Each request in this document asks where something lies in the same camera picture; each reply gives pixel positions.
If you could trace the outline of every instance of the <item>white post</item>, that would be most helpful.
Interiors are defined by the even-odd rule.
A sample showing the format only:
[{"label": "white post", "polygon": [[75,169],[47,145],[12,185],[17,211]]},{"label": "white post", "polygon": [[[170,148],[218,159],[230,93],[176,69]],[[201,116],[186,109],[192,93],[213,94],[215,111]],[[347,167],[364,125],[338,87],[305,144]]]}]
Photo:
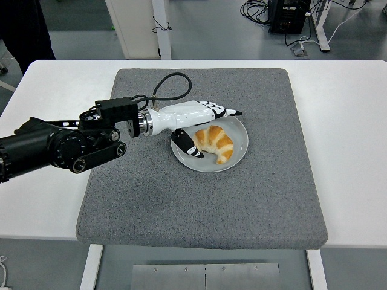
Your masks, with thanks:
[{"label": "white post", "polygon": [[101,261],[103,245],[90,245],[80,290],[94,290]]},{"label": "white post", "polygon": [[307,250],[307,257],[313,290],[328,290],[320,250]]},{"label": "white post", "polygon": [[[152,0],[152,4],[155,19],[159,23],[157,24],[157,22],[155,22],[156,27],[162,26],[164,28],[167,28],[168,21],[165,9],[165,0]],[[171,41],[169,40],[169,31],[162,30],[160,28],[157,28],[156,31],[161,59],[171,59]]]}]

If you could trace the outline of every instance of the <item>gray floor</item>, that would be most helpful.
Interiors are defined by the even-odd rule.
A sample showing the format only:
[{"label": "gray floor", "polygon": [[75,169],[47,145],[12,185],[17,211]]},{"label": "gray floor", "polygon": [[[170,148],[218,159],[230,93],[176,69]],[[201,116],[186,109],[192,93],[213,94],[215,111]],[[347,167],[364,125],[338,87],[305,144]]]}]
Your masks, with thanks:
[{"label": "gray floor", "polygon": [[[170,0],[174,59],[293,59],[283,35],[268,34],[244,19],[244,1]],[[361,5],[357,0],[355,7]],[[124,59],[103,0],[41,0],[58,59]],[[310,59],[387,60],[385,0],[372,0],[342,25],[331,51],[305,44]],[[332,4],[324,25],[328,38],[353,11]],[[302,35],[308,35],[304,27]],[[312,39],[317,40],[313,32]],[[296,40],[289,36],[289,41]],[[15,87],[22,78],[18,64],[0,41],[0,61],[9,73],[0,80]],[[343,81],[350,76],[343,76]],[[12,93],[0,88],[0,112]],[[87,246],[77,242],[0,239],[0,255],[8,256],[7,286],[17,289],[77,289]],[[323,249],[328,289],[387,289],[387,250]],[[278,262],[284,289],[311,289],[303,251],[208,251],[107,246],[96,289],[129,289],[136,263]]]}]

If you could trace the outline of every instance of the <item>white table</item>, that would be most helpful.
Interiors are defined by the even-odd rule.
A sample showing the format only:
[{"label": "white table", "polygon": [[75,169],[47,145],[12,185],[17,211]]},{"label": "white table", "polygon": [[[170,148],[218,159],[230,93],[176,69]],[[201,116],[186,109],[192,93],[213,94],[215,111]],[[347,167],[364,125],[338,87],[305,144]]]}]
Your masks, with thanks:
[{"label": "white table", "polygon": [[[325,247],[387,248],[386,62],[41,60],[1,116],[0,137],[31,116],[77,119],[94,101],[110,98],[121,68],[286,69],[327,225]],[[46,167],[0,184],[0,237],[76,240],[88,177]]]}]

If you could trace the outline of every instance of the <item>gray felt mat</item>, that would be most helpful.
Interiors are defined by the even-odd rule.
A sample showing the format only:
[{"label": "gray felt mat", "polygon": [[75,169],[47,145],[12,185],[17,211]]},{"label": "gray felt mat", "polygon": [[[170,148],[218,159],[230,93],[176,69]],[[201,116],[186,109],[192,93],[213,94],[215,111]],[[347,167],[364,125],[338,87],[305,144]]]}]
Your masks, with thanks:
[{"label": "gray felt mat", "polygon": [[[76,234],[84,243],[191,248],[320,248],[328,238],[288,74],[283,69],[123,69],[112,98],[146,94],[167,74],[186,73],[182,100],[243,112],[245,157],[218,173],[193,171],[171,150],[166,130],[130,138],[128,151],[95,168]],[[169,79],[159,97],[185,92]],[[163,102],[166,106],[177,101]]]}]

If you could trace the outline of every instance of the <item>metal panel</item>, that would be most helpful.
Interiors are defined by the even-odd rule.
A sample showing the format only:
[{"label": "metal panel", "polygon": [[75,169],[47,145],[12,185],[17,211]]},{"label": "metal panel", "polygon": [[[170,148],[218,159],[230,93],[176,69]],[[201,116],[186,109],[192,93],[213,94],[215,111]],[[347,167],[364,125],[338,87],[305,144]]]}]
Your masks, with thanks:
[{"label": "metal panel", "polygon": [[134,265],[131,290],[204,290],[204,265]]},{"label": "metal panel", "polygon": [[277,290],[278,264],[206,265],[206,290]]},{"label": "metal panel", "polygon": [[135,265],[131,290],[277,290],[278,264]]}]

